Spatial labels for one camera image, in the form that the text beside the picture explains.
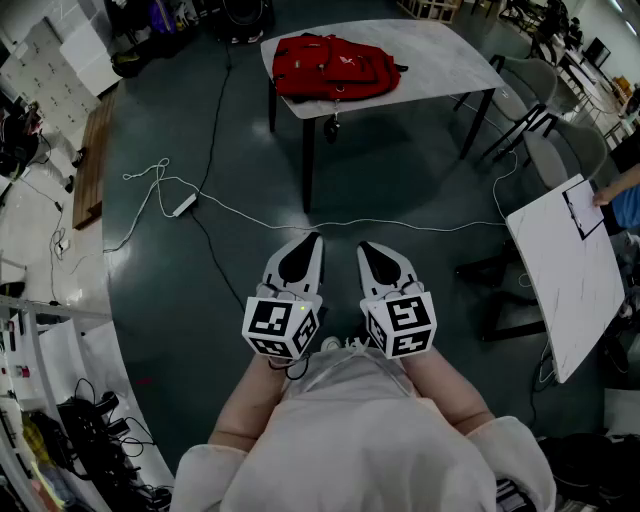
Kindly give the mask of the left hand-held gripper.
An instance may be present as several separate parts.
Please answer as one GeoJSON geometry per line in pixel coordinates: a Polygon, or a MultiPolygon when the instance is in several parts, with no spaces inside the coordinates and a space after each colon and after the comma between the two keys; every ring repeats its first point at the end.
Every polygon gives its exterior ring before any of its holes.
{"type": "Polygon", "coordinates": [[[320,327],[324,266],[319,233],[292,240],[268,260],[263,283],[247,299],[242,336],[265,357],[299,360],[320,327]]]}

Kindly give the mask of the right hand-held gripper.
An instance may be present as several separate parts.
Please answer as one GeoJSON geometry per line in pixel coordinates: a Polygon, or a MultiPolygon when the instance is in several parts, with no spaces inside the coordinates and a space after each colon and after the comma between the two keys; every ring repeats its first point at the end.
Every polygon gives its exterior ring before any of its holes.
{"type": "Polygon", "coordinates": [[[437,330],[431,293],[424,289],[408,258],[375,242],[358,244],[360,302],[365,328],[387,359],[429,351],[437,330]]]}

